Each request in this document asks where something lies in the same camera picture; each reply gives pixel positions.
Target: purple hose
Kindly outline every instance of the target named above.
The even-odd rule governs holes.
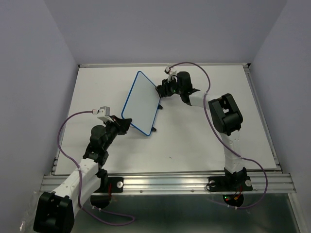
[[[115,223],[110,223],[110,222],[106,222],[102,219],[100,219],[99,217],[95,216],[94,214],[92,214],[90,211],[88,211],[87,209],[83,208],[82,204],[81,204],[81,192],[82,192],[82,172],[79,170],[80,166],[79,164],[77,163],[77,161],[75,161],[72,157],[70,157],[69,155],[67,155],[63,149],[61,148],[60,146],[60,134],[61,134],[61,131],[64,127],[64,125],[67,123],[67,121],[69,119],[71,119],[72,117],[76,116],[76,115],[79,115],[79,114],[83,114],[83,113],[92,113],[92,111],[83,111],[83,112],[78,112],[78,113],[75,113],[75,114],[72,114],[71,116],[69,116],[65,121],[64,123],[61,125],[59,131],[58,131],[58,134],[57,134],[57,146],[59,148],[59,150],[62,152],[62,154],[70,159],[75,165],[76,167],[78,168],[78,171],[79,171],[79,193],[78,193],[78,205],[79,207],[84,210],[87,214],[91,215],[93,218],[95,218],[96,220],[100,221],[101,223],[104,223],[104,224],[107,224],[109,226],[116,226],[116,227],[120,227],[120,226],[125,226],[125,225],[129,225],[131,224],[132,222],[135,221],[135,217],[132,216],[132,215],[126,215],[126,214],[119,214],[119,213],[115,213],[115,212],[111,212],[111,211],[107,211],[107,210],[101,210],[97,207],[95,207],[95,209],[101,211],[101,212],[105,212],[105,213],[108,213],[108,214],[112,214],[112,215],[117,215],[117,216],[122,216],[122,217],[129,217],[131,218],[132,220],[129,221],[129,222],[126,222],[126,223],[122,223],[122,224],[115,224]]]
[[[207,89],[207,91],[206,91],[205,94],[204,94],[204,98],[203,98],[203,107],[204,107],[205,116],[206,116],[206,118],[207,118],[207,121],[208,121],[208,123],[209,123],[209,126],[210,126],[210,128],[212,129],[212,131],[213,131],[213,133],[215,134],[215,136],[216,136],[216,138],[218,139],[218,141],[220,141],[220,143],[221,143],[224,147],[226,147],[230,152],[232,152],[234,155],[238,156],[239,158],[241,158],[241,159],[243,159],[243,160],[251,161],[251,162],[257,164],[257,165],[260,167],[260,169],[262,170],[262,172],[263,172],[263,174],[264,174],[264,177],[265,177],[265,179],[266,179],[266,186],[265,186],[265,189],[264,189],[264,192],[263,192],[262,196],[261,196],[261,197],[259,198],[259,200],[256,201],[255,203],[253,203],[253,204],[251,204],[251,205],[248,205],[248,206],[237,207],[237,209],[247,209],[247,208],[251,208],[251,207],[257,205],[257,204],[264,198],[264,196],[266,195],[267,190],[268,190],[268,176],[267,176],[267,173],[265,172],[265,170],[263,169],[263,167],[260,165],[260,163],[258,163],[257,161],[255,161],[255,160],[253,160],[253,159],[243,158],[241,155],[239,155],[239,154],[236,153],[234,150],[232,150],[229,146],[227,146],[227,145],[222,141],[222,139],[218,136],[217,132],[215,131],[215,129],[214,129],[214,127],[213,127],[213,124],[211,123],[211,121],[210,121],[210,119],[209,119],[209,117],[208,117],[207,109],[206,109],[206,96],[207,96],[207,93],[208,93],[209,90],[210,90],[210,78],[209,78],[207,72],[206,72],[200,65],[198,65],[198,64],[196,64],[196,63],[193,63],[193,62],[180,62],[180,63],[177,63],[177,64],[174,64],[174,65],[170,66],[170,68],[173,68],[173,67],[178,66],[178,65],[181,65],[181,64],[192,64],[192,65],[194,65],[194,66],[197,66],[197,67],[199,67],[199,68],[205,73],[205,75],[206,75],[206,77],[207,77],[207,80],[208,80],[208,89]],[[214,202],[214,203],[217,203],[217,204],[220,204],[220,205],[229,206],[229,205],[223,204],[223,203],[218,202],[218,201],[214,201],[214,200],[210,200],[210,201],[212,201],[212,202]]]

